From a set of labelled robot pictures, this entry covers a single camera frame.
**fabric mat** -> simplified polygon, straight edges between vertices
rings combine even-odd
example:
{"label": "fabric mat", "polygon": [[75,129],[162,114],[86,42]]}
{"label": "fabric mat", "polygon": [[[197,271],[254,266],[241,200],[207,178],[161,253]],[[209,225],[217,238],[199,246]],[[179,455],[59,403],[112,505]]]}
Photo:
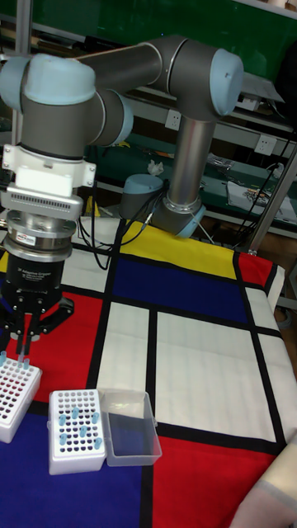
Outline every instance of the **fabric mat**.
{"label": "fabric mat", "polygon": [[[284,272],[153,227],[121,247],[123,224],[109,226],[109,271],[76,238],[63,276],[75,313],[32,343],[43,376],[0,444],[0,528],[227,528],[296,433],[297,384],[273,317]],[[49,393],[86,387],[148,391],[163,449],[153,467],[49,475]]]}

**blue pipette tip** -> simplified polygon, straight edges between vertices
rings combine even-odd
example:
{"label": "blue pipette tip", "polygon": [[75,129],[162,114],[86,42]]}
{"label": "blue pipette tip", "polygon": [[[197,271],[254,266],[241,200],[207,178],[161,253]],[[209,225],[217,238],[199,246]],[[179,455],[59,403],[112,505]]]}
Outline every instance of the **blue pipette tip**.
{"label": "blue pipette tip", "polygon": [[61,416],[59,418],[59,425],[61,427],[63,427],[65,425],[65,422],[66,422],[66,415],[65,414],[61,414]]}
{"label": "blue pipette tip", "polygon": [[95,440],[95,449],[100,449],[100,445],[102,443],[102,439],[99,437]]}
{"label": "blue pipette tip", "polygon": [[0,366],[3,366],[5,361],[6,361],[6,351],[5,350],[2,350],[1,354],[0,354]]}
{"label": "blue pipette tip", "polygon": [[98,419],[99,419],[99,412],[95,412],[95,413],[92,415],[92,423],[97,423],[97,422],[98,422]]}
{"label": "blue pipette tip", "polygon": [[83,438],[87,434],[87,426],[81,426],[79,435],[81,438]]}
{"label": "blue pipette tip", "polygon": [[78,417],[78,414],[79,414],[79,408],[78,408],[78,407],[73,407],[73,411],[72,411],[72,419],[73,419],[73,420],[76,420],[77,417]]}
{"label": "blue pipette tip", "polygon": [[64,432],[63,435],[60,436],[60,442],[59,442],[60,445],[61,445],[61,446],[65,446],[65,444],[66,444],[66,440],[67,440],[67,435],[66,435],[66,433]]}

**clear plastic box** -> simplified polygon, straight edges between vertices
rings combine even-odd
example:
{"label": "clear plastic box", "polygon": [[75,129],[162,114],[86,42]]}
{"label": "clear plastic box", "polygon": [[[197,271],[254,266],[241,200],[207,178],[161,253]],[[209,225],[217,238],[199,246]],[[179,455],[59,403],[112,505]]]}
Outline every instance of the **clear plastic box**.
{"label": "clear plastic box", "polygon": [[148,393],[106,389],[99,396],[108,465],[154,464],[162,450]]}

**cable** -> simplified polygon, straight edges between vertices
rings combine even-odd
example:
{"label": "cable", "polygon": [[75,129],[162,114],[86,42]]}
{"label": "cable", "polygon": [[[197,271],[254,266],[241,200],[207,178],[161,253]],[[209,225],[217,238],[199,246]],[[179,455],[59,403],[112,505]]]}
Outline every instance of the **cable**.
{"label": "cable", "polygon": [[[290,141],[291,141],[291,139],[292,139],[294,133],[295,133],[295,132],[293,131],[293,132],[290,134],[289,138],[287,139],[286,144],[285,144],[285,147],[282,149],[281,154],[280,154],[280,156],[279,156],[279,160],[283,157],[283,155],[284,155],[284,153],[285,153],[285,151],[286,151],[288,145],[290,144]],[[271,175],[273,174],[273,171],[275,170],[276,165],[277,165],[279,162],[276,162],[276,163],[273,164],[274,166],[272,167],[272,169],[271,169],[271,171],[269,172],[269,174],[268,174],[266,180],[265,180],[264,183],[262,184],[261,189],[260,189],[259,192],[257,193],[257,196],[256,196],[255,200],[254,200],[253,203],[252,203],[251,209],[248,211],[248,213],[246,214],[245,218],[243,219],[243,223],[241,224],[239,230],[237,231],[237,237],[238,237],[240,234],[241,234],[241,237],[240,237],[240,239],[239,239],[239,242],[238,242],[237,244],[235,244],[235,245],[233,246],[233,248],[237,247],[237,246],[243,241],[243,235],[244,235],[247,231],[250,231],[250,230],[253,231],[254,228],[256,227],[257,222],[259,221],[259,219],[255,220],[251,225],[249,225],[247,228],[245,228],[245,229],[242,231],[242,229],[243,229],[245,223],[248,221],[249,217],[251,216],[252,210],[253,210],[253,208],[255,207],[255,205],[256,205],[256,203],[257,203],[257,200],[258,200],[258,198],[260,197],[260,194],[263,192],[264,188],[266,187],[266,184],[269,182],[269,180],[270,180],[270,178],[271,178]]]}
{"label": "cable", "polygon": [[[146,226],[148,225],[149,221],[151,220],[155,210],[157,209],[159,203],[161,202],[161,200],[163,199],[164,195],[167,193],[167,189],[169,187],[169,181],[168,180],[165,180],[164,183],[163,183],[163,187],[162,189],[158,189],[157,191],[155,191],[145,202],[144,204],[140,207],[140,209],[133,215],[133,217],[131,218],[131,220],[129,220],[128,224],[125,226],[125,230],[122,234],[122,236],[125,236],[126,233],[129,231],[131,225],[138,219],[138,217],[140,215],[142,215],[146,209],[149,207],[149,204],[154,200],[153,202],[153,207],[150,211],[150,213],[148,214],[146,220],[144,221],[143,225],[141,226],[141,230],[134,236],[132,237],[130,240],[127,240],[126,242],[123,242],[120,244],[120,246],[125,246],[127,244],[130,244],[131,242],[133,242],[143,231],[144,229],[146,228]],[[104,243],[104,242],[100,242],[99,240],[96,240],[95,239],[95,204],[96,204],[96,190],[97,190],[97,183],[94,182],[94,185],[93,185],[93,188],[92,188],[92,215],[91,215],[91,235],[87,232],[87,230],[84,228],[83,226],[83,222],[81,220],[81,218],[78,219],[78,227],[79,227],[79,230],[80,230],[80,233],[82,235],[82,240],[85,242],[85,244],[91,248],[92,250],[92,253],[94,254],[94,257],[96,259],[96,262],[98,264],[98,266],[106,271],[108,266],[109,266],[109,263],[110,263],[110,259],[111,259],[111,255],[108,256],[107,258],[107,262],[104,265],[102,265],[102,263],[100,262],[99,258],[98,258],[98,251],[97,249],[98,248],[102,248],[102,247],[106,247],[108,248],[107,251],[111,253],[112,249],[114,248],[114,244],[113,243]],[[91,239],[91,242],[89,242],[87,240],[86,237],[89,237]]]}
{"label": "cable", "polygon": [[95,257],[95,260],[98,264],[98,266],[100,267],[100,269],[102,269],[103,271],[106,271],[108,269],[108,266],[109,266],[109,263],[110,263],[110,259],[111,259],[111,255],[109,255],[109,257],[107,257],[107,261],[106,261],[106,264],[105,266],[103,264],[101,264],[99,258],[98,258],[98,255],[97,255],[97,250],[96,250],[96,246],[95,246],[95,205],[96,205],[96,191],[97,191],[97,181],[95,180],[94,181],[94,184],[93,184],[93,188],[92,188],[92,211],[91,211],[91,239],[92,239],[92,252],[94,254],[94,257]]}
{"label": "cable", "polygon": [[4,54],[1,27],[0,27],[0,53]]}

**white object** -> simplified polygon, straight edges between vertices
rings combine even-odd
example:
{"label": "white object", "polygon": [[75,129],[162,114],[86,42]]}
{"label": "white object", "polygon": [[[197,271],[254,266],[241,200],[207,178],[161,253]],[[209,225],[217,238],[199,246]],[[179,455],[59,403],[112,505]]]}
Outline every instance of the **white object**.
{"label": "white object", "polygon": [[43,105],[75,105],[95,93],[95,72],[86,64],[53,55],[31,59],[24,93]]}
{"label": "white object", "polygon": [[[72,418],[74,408],[79,409],[77,419]],[[97,423],[92,423],[94,413],[99,413]],[[66,415],[64,426],[59,417]],[[81,427],[87,434],[80,436]],[[106,458],[106,449],[101,424],[99,396],[96,389],[54,391],[49,397],[49,473],[69,474],[83,471],[99,471]],[[61,445],[60,437],[67,434]],[[100,448],[95,448],[101,438]]]}
{"label": "white object", "polygon": [[271,135],[262,135],[257,142],[255,152],[264,154],[265,156],[271,156],[273,148],[276,146],[277,139]]}
{"label": "white object", "polygon": [[148,173],[152,176],[158,176],[159,174],[162,174],[164,172],[164,166],[163,163],[155,163],[152,159],[150,163],[148,164]]}
{"label": "white object", "polygon": [[272,101],[285,102],[283,98],[277,93],[275,86],[272,81],[252,73],[244,72],[243,74],[243,85],[242,93],[244,95],[256,96],[264,99],[270,99]]}
{"label": "white object", "polygon": [[179,130],[181,125],[182,114],[177,110],[169,110],[167,113],[167,119],[165,122],[166,129]]}
{"label": "white object", "polygon": [[16,173],[16,187],[54,196],[72,195],[72,189],[92,186],[95,163],[64,161],[4,145],[2,167]]}
{"label": "white object", "polygon": [[243,96],[242,101],[237,101],[237,108],[244,108],[244,110],[255,111],[259,108],[261,98],[257,96]]}
{"label": "white object", "polygon": [[0,441],[10,444],[39,386],[41,370],[6,359],[0,367]]}
{"label": "white object", "polygon": [[285,167],[284,167],[283,163],[277,163],[277,167],[273,171],[272,176],[279,180],[281,175],[282,175],[282,173],[283,173],[283,171],[284,171],[284,169],[285,169]]}

